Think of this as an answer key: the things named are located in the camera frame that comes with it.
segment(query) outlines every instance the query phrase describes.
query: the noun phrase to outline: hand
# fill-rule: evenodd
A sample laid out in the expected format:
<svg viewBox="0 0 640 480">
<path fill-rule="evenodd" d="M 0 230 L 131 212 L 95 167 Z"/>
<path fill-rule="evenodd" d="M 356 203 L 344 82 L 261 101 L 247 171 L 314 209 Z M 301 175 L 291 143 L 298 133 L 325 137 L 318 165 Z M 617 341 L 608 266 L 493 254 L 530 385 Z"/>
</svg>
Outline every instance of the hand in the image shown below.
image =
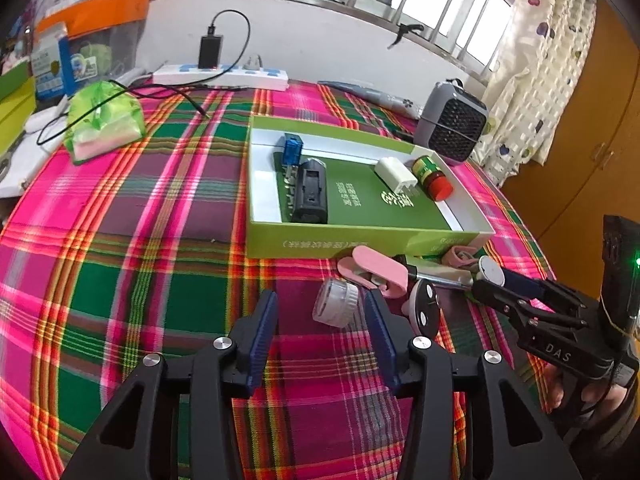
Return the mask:
<svg viewBox="0 0 640 480">
<path fill-rule="evenodd" d="M 544 375 L 548 386 L 548 405 L 552 410 L 554 410 L 560 406 L 562 398 L 564 397 L 564 390 L 562 389 L 562 370 L 553 365 L 547 365 Z M 594 404 L 598 402 L 607 389 L 608 383 L 609 378 L 607 377 L 589 384 L 582 390 L 582 401 L 587 404 Z M 618 384 L 614 384 L 609 390 L 609 393 L 607 393 L 607 397 L 605 397 L 594 411 L 588 427 L 597 424 L 611 415 L 611 413 L 615 412 L 625 400 L 625 397 L 626 388 L 623 388 Z"/>
</svg>

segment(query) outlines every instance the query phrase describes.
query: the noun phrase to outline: orange storage bin lid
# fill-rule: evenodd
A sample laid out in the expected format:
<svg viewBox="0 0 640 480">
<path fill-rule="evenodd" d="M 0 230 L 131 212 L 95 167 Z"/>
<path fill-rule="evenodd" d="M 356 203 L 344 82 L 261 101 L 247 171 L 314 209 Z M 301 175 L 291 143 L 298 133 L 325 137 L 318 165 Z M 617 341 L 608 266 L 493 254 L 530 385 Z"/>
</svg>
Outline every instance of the orange storage bin lid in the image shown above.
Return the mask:
<svg viewBox="0 0 640 480">
<path fill-rule="evenodd" d="M 64 22 L 69 38 L 78 38 L 123 23 L 146 19 L 149 0 L 85 0 L 41 20 L 36 34 Z"/>
</svg>

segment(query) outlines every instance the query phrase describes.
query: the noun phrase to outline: silver bolt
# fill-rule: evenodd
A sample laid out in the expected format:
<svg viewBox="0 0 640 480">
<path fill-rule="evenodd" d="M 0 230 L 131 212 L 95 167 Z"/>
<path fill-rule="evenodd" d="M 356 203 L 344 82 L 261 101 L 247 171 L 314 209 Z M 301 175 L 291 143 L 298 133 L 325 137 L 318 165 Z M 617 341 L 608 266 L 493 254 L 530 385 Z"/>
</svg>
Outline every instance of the silver bolt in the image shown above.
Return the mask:
<svg viewBox="0 0 640 480">
<path fill-rule="evenodd" d="M 228 337 L 219 337 L 213 342 L 213 346 L 218 350 L 226 350 L 232 345 L 233 341 Z"/>
<path fill-rule="evenodd" d="M 418 337 L 414 337 L 414 346 L 416 348 L 421 348 L 422 350 L 426 350 L 431 346 L 431 339 L 422 335 L 419 335 Z"/>
<path fill-rule="evenodd" d="M 156 366 L 159 362 L 160 354 L 147 354 L 142 358 L 142 364 L 145 366 Z"/>
<path fill-rule="evenodd" d="M 492 365 L 497 365 L 500 361 L 502 361 L 502 356 L 498 354 L 495 350 L 487 350 L 484 353 L 484 360 Z"/>
</svg>

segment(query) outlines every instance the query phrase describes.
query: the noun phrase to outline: curtain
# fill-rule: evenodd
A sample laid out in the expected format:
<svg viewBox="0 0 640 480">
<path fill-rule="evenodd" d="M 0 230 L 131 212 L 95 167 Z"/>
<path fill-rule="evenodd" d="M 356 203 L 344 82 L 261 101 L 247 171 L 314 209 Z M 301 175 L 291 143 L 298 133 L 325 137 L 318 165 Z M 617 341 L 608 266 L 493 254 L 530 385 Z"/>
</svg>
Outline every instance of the curtain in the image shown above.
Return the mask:
<svg viewBox="0 0 640 480">
<path fill-rule="evenodd" d="M 515 0 L 483 101 L 489 119 L 472 154 L 501 186 L 544 164 L 593 35 L 596 0 Z"/>
</svg>

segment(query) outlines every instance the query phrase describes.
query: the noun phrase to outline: wooden cabinet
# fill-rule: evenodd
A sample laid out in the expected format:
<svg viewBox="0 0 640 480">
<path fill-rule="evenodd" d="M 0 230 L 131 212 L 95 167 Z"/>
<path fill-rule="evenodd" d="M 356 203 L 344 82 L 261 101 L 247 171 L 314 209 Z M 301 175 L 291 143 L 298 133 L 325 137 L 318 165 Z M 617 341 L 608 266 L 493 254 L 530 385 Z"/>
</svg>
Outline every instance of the wooden cabinet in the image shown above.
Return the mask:
<svg viewBox="0 0 640 480">
<path fill-rule="evenodd" d="M 640 222 L 640 78 L 593 174 L 539 239 L 558 280 L 596 298 L 602 283 L 605 214 Z"/>
<path fill-rule="evenodd" d="M 606 0 L 598 0 L 589 54 L 545 165 L 522 166 L 502 188 L 535 237 L 541 237 L 561 216 L 610 151 L 638 64 L 638 48 L 619 17 Z"/>
</svg>

